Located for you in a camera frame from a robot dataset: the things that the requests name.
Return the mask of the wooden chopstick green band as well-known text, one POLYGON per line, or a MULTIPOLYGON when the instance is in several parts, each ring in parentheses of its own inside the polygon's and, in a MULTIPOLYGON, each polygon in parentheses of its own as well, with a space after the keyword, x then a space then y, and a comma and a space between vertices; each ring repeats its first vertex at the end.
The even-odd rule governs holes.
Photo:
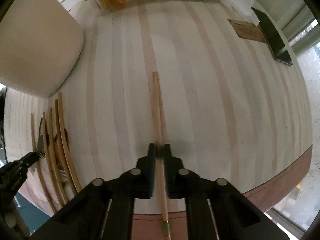
POLYGON ((158 72, 152 73, 152 96, 151 96, 151 110, 153 118, 153 131, 155 136, 156 146, 156 185, 158 192, 158 199, 162 212, 162 219, 164 225, 165 239, 171 239, 169 215, 167 205, 167 193, 165 188, 165 174, 164 174, 164 160, 163 160, 163 126, 161 114, 161 89, 159 84, 158 72))

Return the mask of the striped cat table mat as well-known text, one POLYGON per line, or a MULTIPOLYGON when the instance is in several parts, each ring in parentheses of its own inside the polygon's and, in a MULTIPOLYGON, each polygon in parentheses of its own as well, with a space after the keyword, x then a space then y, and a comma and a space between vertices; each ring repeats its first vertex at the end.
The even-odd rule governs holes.
POLYGON ((153 142, 152 73, 158 72, 164 140, 187 169, 223 177, 266 211, 306 175, 311 110, 299 64, 239 38, 223 5, 163 2, 102 15, 87 1, 68 13, 84 30, 79 59, 57 92, 39 98, 8 89, 9 160, 32 149, 43 112, 62 93, 80 185, 118 178, 153 142))

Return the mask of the black smartphone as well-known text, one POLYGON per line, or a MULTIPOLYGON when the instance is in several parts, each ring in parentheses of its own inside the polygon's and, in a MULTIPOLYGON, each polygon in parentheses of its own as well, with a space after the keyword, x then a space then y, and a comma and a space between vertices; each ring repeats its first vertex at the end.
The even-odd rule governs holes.
POLYGON ((280 36, 279 31, 277 31, 270 18, 264 12, 258 9, 253 7, 251 7, 251 9, 254 11, 258 20, 260 21, 258 26, 263 33, 269 49, 271 50, 273 58, 278 62, 292 66, 291 56, 283 39, 280 36))

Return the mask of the brown paper card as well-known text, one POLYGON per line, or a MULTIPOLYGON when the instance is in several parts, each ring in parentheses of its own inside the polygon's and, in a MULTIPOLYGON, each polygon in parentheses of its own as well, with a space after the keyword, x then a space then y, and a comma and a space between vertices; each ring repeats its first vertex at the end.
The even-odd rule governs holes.
POLYGON ((266 43, 266 38, 261 32, 259 26, 253 23, 228 19, 239 38, 266 43))

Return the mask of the white crumpled tissue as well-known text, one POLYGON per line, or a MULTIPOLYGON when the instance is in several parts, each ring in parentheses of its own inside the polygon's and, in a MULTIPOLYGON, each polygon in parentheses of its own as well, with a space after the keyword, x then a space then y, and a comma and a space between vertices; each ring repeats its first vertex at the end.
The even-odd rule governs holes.
POLYGON ((252 7, 255 0, 219 0, 225 7, 233 9, 245 22, 259 24, 259 19, 252 7))

